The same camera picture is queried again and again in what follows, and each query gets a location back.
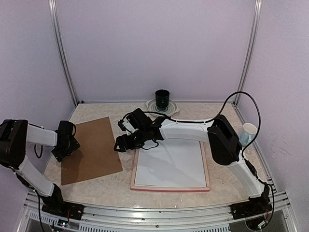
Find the brown backing board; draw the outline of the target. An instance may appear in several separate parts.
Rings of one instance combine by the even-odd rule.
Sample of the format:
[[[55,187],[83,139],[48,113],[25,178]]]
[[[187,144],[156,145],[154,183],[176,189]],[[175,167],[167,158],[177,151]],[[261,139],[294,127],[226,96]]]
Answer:
[[[70,157],[61,162],[61,184],[73,184],[123,170],[114,151],[114,135],[108,117],[76,125],[75,138],[80,144]]]

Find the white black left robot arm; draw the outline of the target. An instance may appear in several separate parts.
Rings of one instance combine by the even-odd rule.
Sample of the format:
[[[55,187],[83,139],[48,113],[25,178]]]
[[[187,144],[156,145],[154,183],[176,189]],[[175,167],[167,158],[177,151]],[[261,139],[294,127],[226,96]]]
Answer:
[[[76,126],[62,120],[56,131],[30,124],[24,119],[6,119],[0,125],[0,164],[13,171],[20,182],[35,190],[57,215],[67,211],[60,188],[46,179],[26,155],[27,144],[51,147],[58,162],[80,148]]]

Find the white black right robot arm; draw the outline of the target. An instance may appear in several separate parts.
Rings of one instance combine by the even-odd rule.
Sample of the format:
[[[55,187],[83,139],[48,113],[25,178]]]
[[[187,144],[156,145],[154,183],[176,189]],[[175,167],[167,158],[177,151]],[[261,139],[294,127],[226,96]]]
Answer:
[[[203,121],[177,120],[164,114],[151,119],[148,112],[138,108],[120,119],[118,127],[125,134],[116,138],[113,148],[116,152],[143,148],[147,141],[184,139],[208,143],[212,159],[227,166],[244,186],[250,200],[247,211],[256,215],[265,208],[270,187],[258,177],[245,155],[246,148],[224,115]]]

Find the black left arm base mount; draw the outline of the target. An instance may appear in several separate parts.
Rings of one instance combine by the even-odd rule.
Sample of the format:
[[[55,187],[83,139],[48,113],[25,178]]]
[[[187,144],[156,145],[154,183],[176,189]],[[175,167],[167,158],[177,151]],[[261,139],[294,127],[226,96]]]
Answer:
[[[44,204],[42,206],[42,211],[67,219],[81,220],[84,212],[84,205],[64,201],[60,205]]]

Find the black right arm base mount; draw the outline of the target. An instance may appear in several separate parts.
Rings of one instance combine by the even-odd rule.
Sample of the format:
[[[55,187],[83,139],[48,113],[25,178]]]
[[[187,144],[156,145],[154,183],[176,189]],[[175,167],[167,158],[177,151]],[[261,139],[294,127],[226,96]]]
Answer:
[[[262,205],[260,203],[251,203],[250,201],[235,203],[230,206],[233,219],[253,217],[272,210],[270,203]]]

